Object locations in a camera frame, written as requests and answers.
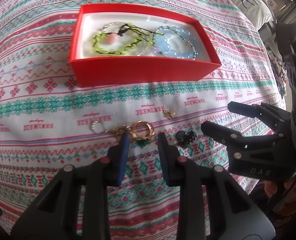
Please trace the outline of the gold hoop earrings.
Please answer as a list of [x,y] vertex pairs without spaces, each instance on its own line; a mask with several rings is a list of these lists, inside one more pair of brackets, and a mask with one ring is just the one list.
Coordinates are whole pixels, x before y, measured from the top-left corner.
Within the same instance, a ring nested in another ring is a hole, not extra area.
[[122,125],[116,128],[106,130],[106,133],[122,135],[129,134],[130,138],[139,147],[145,147],[153,141],[155,137],[155,128],[148,121],[139,120],[131,125]]

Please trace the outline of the black hair claw clip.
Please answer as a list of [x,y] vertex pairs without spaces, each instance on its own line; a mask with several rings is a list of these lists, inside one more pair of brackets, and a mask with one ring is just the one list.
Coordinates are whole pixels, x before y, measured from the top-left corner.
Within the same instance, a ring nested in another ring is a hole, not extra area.
[[182,148],[188,148],[196,140],[196,137],[194,131],[178,131],[175,134],[177,145]]

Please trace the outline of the patterned handmade bedspread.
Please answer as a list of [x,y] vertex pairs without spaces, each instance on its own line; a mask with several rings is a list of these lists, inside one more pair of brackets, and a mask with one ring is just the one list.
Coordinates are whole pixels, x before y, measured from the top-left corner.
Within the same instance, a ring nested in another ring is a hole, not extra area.
[[[221,67],[197,82],[79,87],[68,63],[72,32],[79,8],[97,3],[143,4],[199,20]],[[93,121],[114,128],[145,120],[168,139],[193,130],[197,140],[182,154],[227,166],[226,150],[202,135],[201,122],[248,136],[269,132],[230,113],[230,101],[285,106],[258,32],[230,0],[0,0],[0,226],[9,232],[64,165],[106,155],[116,141],[93,133]]]

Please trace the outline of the small gold pearl earring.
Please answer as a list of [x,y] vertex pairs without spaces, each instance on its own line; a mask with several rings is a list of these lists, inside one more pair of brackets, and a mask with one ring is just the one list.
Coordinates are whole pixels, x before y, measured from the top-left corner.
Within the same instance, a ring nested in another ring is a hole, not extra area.
[[167,109],[163,109],[163,114],[168,118],[168,119],[173,119],[175,116],[175,112],[174,111],[170,111]]

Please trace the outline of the white deer print pillow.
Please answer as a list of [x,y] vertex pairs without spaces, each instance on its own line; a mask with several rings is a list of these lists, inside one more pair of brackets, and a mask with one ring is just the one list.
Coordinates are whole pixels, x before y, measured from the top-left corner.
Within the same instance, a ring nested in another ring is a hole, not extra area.
[[231,0],[259,30],[265,23],[273,22],[273,14],[262,0]]

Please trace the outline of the red jewelry box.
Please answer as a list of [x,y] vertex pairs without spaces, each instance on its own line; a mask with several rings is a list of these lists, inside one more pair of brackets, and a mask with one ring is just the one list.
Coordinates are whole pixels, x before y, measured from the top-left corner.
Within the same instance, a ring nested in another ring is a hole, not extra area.
[[69,62],[81,87],[197,81],[221,65],[195,18],[121,3],[81,7]]

